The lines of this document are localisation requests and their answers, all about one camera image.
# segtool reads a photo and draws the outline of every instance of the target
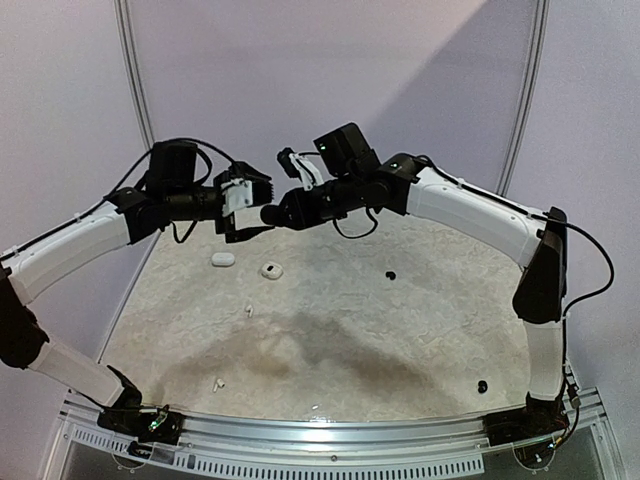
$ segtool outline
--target white wall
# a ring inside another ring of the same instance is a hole
[[[357,122],[384,160],[427,153],[495,189],[536,0],[131,2],[158,138],[250,160],[282,195],[285,146]]]
[[[575,308],[569,355],[597,386],[630,478],[640,478],[640,2],[551,2],[533,109],[509,196],[564,208],[611,253],[614,288]],[[575,235],[569,297],[607,269]]]
[[[113,2],[0,8],[0,250],[99,200],[143,151]],[[102,258],[46,292],[45,330],[95,356],[148,245]],[[0,364],[0,477],[37,478],[65,388]]]

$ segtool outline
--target textured white mat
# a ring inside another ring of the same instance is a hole
[[[212,224],[185,245],[166,233],[103,363],[148,402],[222,415],[373,421],[522,403],[528,351],[510,305],[518,267],[438,224],[379,218],[361,240],[331,225],[229,246]],[[344,230],[368,222],[355,213]],[[236,265],[212,267],[216,251],[234,253]],[[259,275],[268,260],[284,267],[281,279]],[[214,393],[217,378],[226,386]]]

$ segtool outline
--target black cable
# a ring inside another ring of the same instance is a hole
[[[571,425],[571,430],[569,430],[569,433],[566,435],[562,435],[562,442],[556,446],[555,450],[557,450],[558,448],[560,448],[562,445],[564,445],[565,443],[567,443],[567,440],[569,440],[571,438],[571,435],[574,434],[574,432],[576,431],[576,429],[578,428],[578,422],[580,421],[580,407],[576,407],[576,418],[573,419],[573,425]]]
[[[549,218],[548,216],[542,216],[542,215],[537,215],[537,214],[530,214],[528,211],[526,211],[525,209],[512,204],[511,202],[509,202],[508,200],[503,199],[502,197],[499,197],[497,195],[491,194],[489,192],[485,192],[482,190],[478,190],[476,188],[470,187],[469,185],[466,184],[461,184],[458,179],[456,179],[455,177],[452,177],[448,174],[446,174],[445,172],[443,172],[442,170],[440,170],[435,163],[426,155],[419,155],[419,158],[422,158],[424,160],[427,161],[427,164],[429,165],[430,168],[433,169],[433,171],[435,171],[438,175],[440,175],[442,178],[444,178],[445,180],[453,183],[456,186],[460,186],[461,188],[463,188],[464,190],[470,191],[476,195],[480,195],[484,198],[488,198],[491,199],[505,207],[508,207],[518,213],[521,213],[523,215],[527,215],[527,216],[531,216],[531,218],[534,218],[536,220],[540,220],[543,222],[551,222],[551,223],[556,223],[559,225],[563,225],[564,227],[573,230],[574,232],[579,233],[580,235],[582,235],[584,238],[586,238],[587,240],[589,240],[600,252],[600,254],[602,255],[602,257],[604,258],[605,262],[607,263],[607,266],[609,267],[609,280],[607,281],[607,283],[605,283],[605,285],[603,285],[602,287],[593,290],[591,292],[585,293],[583,295],[580,295],[579,297],[574,298],[573,300],[571,300],[563,309],[562,311],[562,322],[563,322],[563,365],[562,365],[562,369],[563,369],[563,375],[565,377],[565,383],[568,385],[568,378],[567,378],[567,372],[566,372],[566,355],[567,355],[567,329],[566,329],[566,322],[567,322],[567,314],[569,313],[569,310],[577,305],[578,303],[587,300],[589,298],[593,298],[597,295],[601,295],[604,292],[606,292],[607,290],[609,290],[609,288],[611,288],[611,285],[613,285],[613,281],[615,279],[615,268],[613,266],[613,261],[611,260],[611,257],[609,256],[609,253],[605,250],[605,248],[602,246],[602,244],[600,242],[598,242],[598,240],[596,240],[593,235],[591,235],[589,232],[587,232],[586,230],[584,230],[581,227],[578,227],[577,225],[574,225],[572,223],[569,222],[565,222],[563,220],[557,220],[554,218]],[[571,438],[571,436],[574,434],[574,432],[576,431],[576,428],[578,427],[578,422],[580,421],[580,406],[576,406],[575,407],[575,412],[576,412],[576,416],[575,419],[573,420],[573,425],[571,426],[570,430],[565,430],[565,432],[561,435],[561,437],[558,439],[558,441],[555,442],[554,448],[553,450],[557,450],[558,448],[560,448],[560,446],[562,446],[563,444],[565,444],[569,438]]]
[[[198,140],[197,138],[191,138],[191,137],[178,137],[178,138],[172,138],[171,140],[167,140],[167,141],[170,141],[170,142],[193,142],[193,143],[197,143],[198,145],[202,145],[203,147],[210,148],[211,150],[216,152],[218,155],[220,155],[221,157],[223,157],[226,160],[228,160],[231,163],[231,165],[236,166],[236,167],[238,165],[238,161],[236,159],[234,159],[231,155],[229,155],[227,152],[225,152],[221,148],[218,148],[215,145],[210,144],[209,142],[205,142],[203,140]]]
[[[589,293],[585,293],[584,295],[580,295],[579,297],[574,298],[573,300],[571,300],[567,304],[567,306],[564,307],[564,310],[562,312],[562,316],[563,317],[566,317],[567,313],[569,312],[571,307],[573,307],[577,303],[580,303],[580,302],[582,302],[584,300],[587,300],[589,298],[592,298],[592,297],[595,297],[597,295],[600,295],[600,294],[606,292],[607,290],[609,290],[609,288],[611,288],[611,285],[613,285],[613,280],[615,279],[615,268],[613,266],[613,261],[611,260],[611,257],[609,256],[609,254],[607,253],[605,248],[602,246],[602,244],[600,242],[598,242],[593,237],[593,235],[591,235],[589,232],[587,232],[583,228],[578,227],[577,225],[573,225],[572,223],[564,222],[562,220],[556,220],[556,219],[549,218],[549,217],[546,217],[546,216],[541,216],[541,215],[532,215],[532,218],[534,218],[536,220],[542,220],[542,221],[545,221],[545,222],[551,222],[551,223],[557,223],[557,224],[560,224],[560,225],[564,225],[568,229],[579,233],[584,238],[589,240],[598,249],[598,251],[602,254],[602,257],[607,262],[607,266],[609,267],[609,280],[607,281],[607,283],[604,286],[602,286],[602,287],[600,287],[600,288],[598,288],[596,290],[593,290],[593,291],[591,291]]]
[[[100,405],[98,402],[96,402],[90,396],[85,395],[84,393],[81,393],[81,392],[77,392],[77,393],[79,393],[81,396],[83,396],[84,398],[89,400],[91,403],[93,403],[96,407],[104,410],[105,412],[140,412],[140,410],[146,410],[146,409],[151,409],[151,408],[155,408],[156,410],[162,410],[162,407],[156,407],[156,406],[153,406],[153,405],[149,405],[149,406],[140,405],[139,407],[131,407],[131,408],[105,407],[104,405]]]
[[[369,235],[371,235],[373,232],[376,231],[376,229],[378,228],[378,220],[371,214],[371,210],[369,209],[369,207],[367,207],[365,209],[365,212],[367,214],[367,217],[369,217],[369,219],[373,222],[373,227],[371,227],[371,230],[369,230],[366,233],[363,233],[362,235],[356,235],[355,237],[350,237],[349,235],[345,235],[342,230],[340,230],[340,227],[338,226],[338,221],[334,218],[333,219],[333,228],[336,229],[336,231],[344,238],[348,239],[348,240],[357,240],[359,238],[364,238],[364,237],[368,237]]]
[[[178,227],[176,227],[176,224],[174,222],[171,222],[171,226],[173,227],[173,239],[176,241],[176,243],[183,244],[184,242],[186,242],[189,239],[189,237],[191,236],[193,231],[196,229],[196,225],[198,225],[198,221],[197,220],[191,222],[191,225],[189,225],[189,228],[187,229],[187,232],[184,234],[184,236],[182,238],[179,238],[178,237]]]
[[[211,161],[209,156],[206,153],[204,153],[202,149],[200,148],[196,149],[196,153],[200,155],[200,158],[202,158],[202,160],[204,161],[204,164],[207,166],[207,173],[202,178],[193,182],[195,185],[201,187],[202,185],[204,185],[204,182],[206,182],[207,179],[213,173],[213,162]]]
[[[426,160],[427,164],[429,165],[429,167],[434,172],[436,172],[438,175],[440,175],[445,180],[453,183],[455,186],[460,187],[463,190],[467,190],[468,192],[474,193],[475,195],[478,195],[480,197],[487,198],[487,199],[492,200],[492,201],[494,201],[496,203],[499,203],[503,207],[510,208],[511,210],[513,210],[515,212],[518,212],[521,215],[529,215],[529,212],[527,212],[524,208],[515,205],[514,203],[510,202],[506,198],[503,198],[503,197],[501,197],[499,195],[496,195],[494,193],[491,193],[491,192],[487,192],[487,191],[484,191],[484,190],[480,190],[478,188],[474,188],[474,187],[472,187],[470,185],[467,185],[466,183],[461,183],[457,178],[452,177],[448,173],[445,173],[442,170],[440,170],[438,168],[438,166],[433,162],[433,160],[431,160],[431,158],[429,158],[428,156],[426,156],[426,155],[418,155],[417,158],[422,158],[423,160]]]
[[[315,187],[318,183],[316,182],[316,177],[314,177],[313,174],[311,173],[311,170],[309,170],[307,166],[302,162],[299,162],[296,160],[296,163],[300,165],[300,168],[302,168],[305,172],[307,172],[307,174],[309,175],[309,178],[311,178],[311,185]]]
[[[122,184],[127,180],[127,178],[129,178],[129,176],[133,173],[133,171],[138,168],[138,166],[144,161],[145,158],[147,158],[147,156],[149,156],[149,154],[151,153],[151,149],[147,150],[145,152],[144,155],[142,155],[134,164],[133,166],[129,169],[129,171],[124,175],[124,177],[122,177],[122,179],[116,184],[115,187],[113,187],[111,189],[111,191],[106,195],[109,196],[111,194],[113,194],[116,190],[118,190]],[[89,210],[87,210],[84,213],[81,213],[78,218],[74,218],[73,220],[69,220],[61,225],[58,225],[55,228],[52,228],[51,230],[43,233],[42,235],[37,236],[36,238],[34,238],[33,240],[29,240],[27,243],[21,245],[20,247],[18,247],[17,249],[17,253],[20,252],[24,252],[26,249],[34,246],[37,243],[40,243],[41,241],[49,238],[51,235],[55,235],[56,233],[64,230],[67,227],[70,227],[71,225],[73,225],[74,223],[76,223],[78,220],[82,220],[83,218],[88,217],[89,215],[91,215],[92,213],[94,213],[96,210],[98,210],[102,205],[104,205],[106,203],[106,200],[103,198],[102,200],[100,200],[100,202],[98,202],[96,205],[94,205],[93,207],[91,207]],[[10,258],[15,257],[16,252],[10,252],[7,255],[4,255],[3,257],[0,257],[0,262],[4,262],[6,260],[9,260]]]
[[[203,145],[203,146],[205,146],[207,148],[210,148],[211,150],[216,152],[218,155],[220,155],[220,156],[224,157],[225,159],[229,160],[229,162],[231,162],[232,165],[237,166],[236,160],[233,157],[231,157],[228,153],[226,153],[224,150],[216,147],[215,145],[212,145],[212,144],[210,144],[208,142],[205,142],[203,140],[198,140],[196,138],[189,138],[189,137],[181,137],[181,138],[171,138],[169,140],[164,140],[163,143],[165,143],[165,142],[178,142],[178,141],[189,141],[189,142],[193,142],[193,143],[196,143],[196,144],[199,144],[199,145]],[[145,160],[145,158],[147,158],[151,154],[152,151],[153,151],[153,147],[150,148],[149,150],[147,150],[144,153],[144,155],[142,155],[138,160],[136,160],[136,162],[133,164],[133,166],[127,171],[127,173],[124,174],[124,176],[115,185],[115,187],[113,187],[111,189],[111,191],[107,195],[105,195],[105,197],[113,195],[124,184],[124,182],[127,181],[127,179],[131,176],[131,174],[140,166],[140,164]],[[197,180],[195,182],[196,184],[199,184],[199,182],[204,183],[206,181],[206,179],[213,172],[213,162],[211,161],[211,159],[201,149],[198,149],[198,154],[202,157],[202,159],[204,160],[204,162],[205,162],[205,164],[207,166],[207,175],[205,177]],[[146,183],[146,178],[145,178],[145,175],[143,175],[138,180],[138,182],[136,183],[136,189],[141,189],[142,187],[144,187],[145,183]],[[52,228],[51,230],[43,233],[42,235],[39,235],[39,236],[37,236],[36,238],[34,238],[32,240],[29,240],[27,243],[25,243],[25,244],[23,244],[23,245],[18,247],[17,253],[20,253],[20,252],[23,252],[23,251],[27,250],[28,248],[34,246],[35,244],[40,243],[43,240],[46,240],[50,236],[55,235],[56,233],[64,230],[67,227],[70,227],[71,225],[76,223],[78,220],[82,220],[82,219],[88,217],[89,215],[93,214],[96,210],[98,210],[106,202],[107,201],[103,198],[96,205],[91,207],[89,210],[85,211],[84,213],[81,213],[77,218],[74,218],[72,220],[64,222],[64,223],[58,225],[57,227]],[[0,263],[15,257],[15,255],[16,255],[16,252],[10,252],[10,253],[0,257]]]
[[[464,183],[460,184],[460,182],[458,181],[457,178],[452,177],[452,176],[446,174],[445,172],[443,172],[442,170],[440,170],[436,166],[436,164],[433,162],[433,160],[431,160],[427,155],[418,155],[418,158],[422,158],[422,159],[426,160],[428,165],[429,165],[429,167],[432,168],[434,172],[436,172],[438,175],[440,175],[445,180],[453,183],[454,185],[460,186],[464,190],[467,190],[467,191],[469,191],[471,193],[474,193],[476,195],[479,195],[481,197],[493,200],[493,201],[499,203],[500,205],[508,207],[508,208],[518,212],[518,213],[521,213],[521,214],[527,215],[527,216],[531,216],[531,218],[534,218],[536,220],[541,220],[543,222],[552,222],[552,223],[557,223],[559,225],[563,225],[563,226],[567,227],[568,229],[573,230],[573,231],[579,233],[580,235],[582,235],[584,238],[589,240],[598,249],[598,251],[602,254],[603,258],[605,259],[605,261],[607,262],[607,265],[609,267],[609,280],[607,281],[607,283],[603,287],[598,288],[597,290],[594,290],[592,292],[586,293],[584,295],[581,295],[581,296],[573,299],[571,302],[569,302],[567,304],[567,306],[564,308],[563,312],[562,312],[562,317],[563,318],[566,318],[567,313],[569,312],[569,309],[571,309],[571,307],[573,307],[577,303],[582,302],[583,300],[587,300],[589,298],[595,297],[597,295],[600,295],[600,294],[606,292],[607,290],[609,290],[609,288],[613,284],[613,280],[614,280],[614,277],[615,277],[615,270],[614,270],[614,267],[613,267],[613,261],[611,260],[611,257],[609,256],[609,254],[607,253],[605,248],[589,232],[587,232],[583,228],[578,227],[577,225],[574,225],[574,224],[569,223],[569,222],[565,222],[563,220],[556,220],[554,218],[549,218],[547,216],[542,216],[542,215],[537,215],[537,214],[530,214],[527,210],[525,210],[525,209],[523,209],[523,208],[521,208],[521,207],[519,207],[517,205],[514,205],[513,203],[509,202],[508,200],[506,200],[506,199],[504,199],[502,197],[499,197],[498,195],[494,195],[494,194],[489,193],[489,192],[478,190],[477,188],[471,187],[471,186],[469,186],[467,184],[464,184]]]

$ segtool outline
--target black camera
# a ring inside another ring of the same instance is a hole
[[[313,143],[327,170],[336,178],[351,175],[363,181],[380,167],[378,155],[355,123],[347,123]]]

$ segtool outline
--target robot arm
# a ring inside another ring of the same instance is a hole
[[[289,191],[278,206],[263,207],[262,220],[303,230],[327,221],[335,224],[355,209],[385,208],[447,225],[509,256],[523,269],[513,307],[524,321],[531,377],[524,411],[487,415],[487,433],[495,445],[565,428],[564,213],[557,208],[543,213],[498,197],[448,175],[428,157],[397,154],[381,164],[355,124],[314,143],[336,178]],[[283,154],[292,162],[295,154],[286,149],[279,155],[287,170]]]
[[[189,142],[155,144],[139,188],[112,192],[89,214],[77,215],[46,238],[14,247],[1,258],[0,359],[11,367],[44,373],[84,394],[105,408],[101,426],[141,441],[175,443],[182,416],[154,408],[145,413],[140,409],[140,392],[124,375],[45,333],[27,306],[83,265],[163,231],[174,220],[214,220],[217,233],[225,234],[230,243],[268,229],[237,231],[234,212],[271,202],[271,179],[244,162],[234,162],[213,186],[204,186],[203,179],[194,181],[198,153]],[[159,417],[162,428],[154,424]]]

